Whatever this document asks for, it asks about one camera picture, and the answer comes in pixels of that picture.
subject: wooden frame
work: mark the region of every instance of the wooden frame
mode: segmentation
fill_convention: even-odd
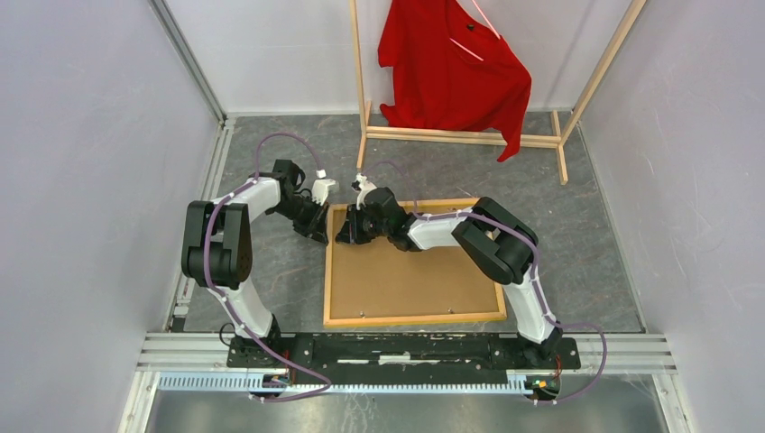
[[[364,153],[366,151],[366,140],[370,138],[384,139],[384,140],[406,140],[406,141],[420,141],[420,142],[442,142],[442,143],[464,143],[464,144],[491,144],[496,146],[504,146],[505,141],[501,134],[498,133],[470,133],[461,131],[439,131],[429,129],[411,129],[411,128],[391,128],[388,126],[371,126],[369,125],[369,114],[372,108],[372,101],[366,100],[364,97],[364,76],[361,66],[361,46],[359,44],[359,32],[358,32],[358,14],[356,10],[356,0],[349,0],[351,10],[351,32],[353,33],[354,55],[355,55],[355,67],[356,67],[356,92],[358,93],[359,101],[359,116],[361,120],[361,142],[359,143],[358,160],[356,161],[356,168],[361,171],[364,167]],[[563,146],[566,144],[568,137],[574,131],[576,124],[582,116],[582,113],[587,108],[590,99],[593,97],[595,90],[600,85],[605,72],[611,66],[613,58],[616,56],[616,52],[622,47],[622,42],[627,37],[627,33],[630,32],[632,25],[641,13],[646,0],[632,0],[630,6],[627,8],[627,12],[619,22],[619,26],[613,33],[608,46],[605,48],[601,59],[598,61],[592,76],[579,99],[576,101],[574,110],[571,117],[566,122],[566,125],[561,130],[560,122],[558,121],[558,112],[553,111],[551,116],[553,135],[521,135],[522,147],[536,147],[542,149],[555,149],[558,157],[558,175],[560,177],[560,184],[566,185],[568,183],[568,171],[566,167],[566,155],[563,150]]]
[[[449,206],[464,208],[474,205],[476,198],[453,198],[443,200],[422,200],[418,201],[420,209],[424,207]],[[414,202],[399,202],[402,206],[410,207]],[[345,209],[346,205],[332,205],[327,212],[327,229],[331,229],[334,224],[336,210]],[[430,316],[398,316],[391,318],[332,318],[332,252],[333,242],[327,245],[327,254],[324,270],[324,326],[325,327],[384,327],[390,325],[427,325],[441,323],[458,322],[485,322],[495,320],[505,320],[507,318],[507,306],[504,302],[504,290],[502,285],[494,283],[494,293],[497,298],[497,311],[487,311],[482,313],[456,313],[456,314],[436,314]]]

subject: gray floor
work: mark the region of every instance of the gray floor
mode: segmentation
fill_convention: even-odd
[[[562,114],[561,122],[566,120],[567,114]],[[220,194],[246,180],[253,172],[255,146],[277,131],[298,134],[317,148],[327,175],[340,182],[340,191],[330,198],[333,203],[354,198],[350,183],[361,136],[357,115],[239,118]],[[524,132],[551,134],[549,115],[528,113]],[[566,145],[569,182],[565,187],[558,182],[553,151],[524,148],[504,163],[496,162],[499,153],[494,146],[370,140],[365,166],[396,160],[408,171],[418,198],[494,198],[539,235],[541,281],[559,320],[593,321],[609,332],[640,331],[627,274],[581,134],[572,134]],[[314,168],[308,152],[289,138],[265,145],[261,168],[270,169],[276,158],[292,159],[308,173]],[[374,172],[372,180],[377,186],[391,187],[399,199],[409,198],[403,181],[388,168]],[[295,235],[290,222],[279,216],[258,219],[252,234],[255,286],[282,331],[324,331],[323,245]],[[512,332],[515,322],[510,309],[508,313],[502,322],[357,330]],[[194,290],[186,331],[214,331],[227,321],[212,295]]]
[[[592,380],[565,376],[566,387]],[[157,392],[146,431],[661,433],[667,424],[650,376],[605,376],[586,396],[535,408],[515,395],[327,394],[261,404],[241,392]]]

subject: red garment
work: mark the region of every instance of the red garment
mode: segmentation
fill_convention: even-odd
[[[380,105],[390,126],[496,128],[507,142],[497,161],[518,153],[531,75],[504,38],[456,0],[392,0],[377,54],[381,67],[393,67],[396,105]]]

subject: wooden tray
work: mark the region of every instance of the wooden tray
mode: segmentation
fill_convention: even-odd
[[[443,213],[476,198],[428,200],[419,210]],[[411,210],[411,202],[402,202]],[[396,249],[384,237],[369,244],[336,244],[346,205],[327,213],[324,325],[364,327],[505,320],[502,286],[487,278],[460,247],[418,253]]]

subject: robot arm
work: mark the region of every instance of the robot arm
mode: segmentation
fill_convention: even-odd
[[[365,244],[384,235],[407,252],[462,246],[481,271],[504,288],[518,319],[518,333],[542,352],[552,350],[561,333],[546,319],[532,286],[531,249],[515,236],[465,215],[488,217],[537,244],[539,239],[528,226],[491,198],[480,198],[474,206],[460,210],[462,216],[429,219],[424,214],[417,218],[399,206],[390,189],[376,188],[361,175],[353,186],[360,191],[359,199],[348,207],[337,242]],[[541,301],[547,307],[544,296]],[[547,316],[555,321],[551,313]]]
[[[223,232],[222,239],[210,242],[210,274],[221,291],[210,292],[221,303],[230,301],[238,316],[238,320],[231,318],[232,321],[247,323],[257,336],[268,336],[274,319],[249,278],[253,266],[250,224],[262,214],[276,212],[290,219],[297,233],[327,243],[326,200],[336,183],[330,179],[316,180],[308,196],[304,194],[307,189],[299,190],[304,179],[305,173],[292,161],[277,160],[272,172],[261,173],[251,188],[223,207],[213,227],[213,235]],[[181,269],[199,287],[207,287],[203,262],[205,232],[213,208],[219,201],[220,198],[193,201],[186,213]],[[235,332],[248,337],[240,328]]]

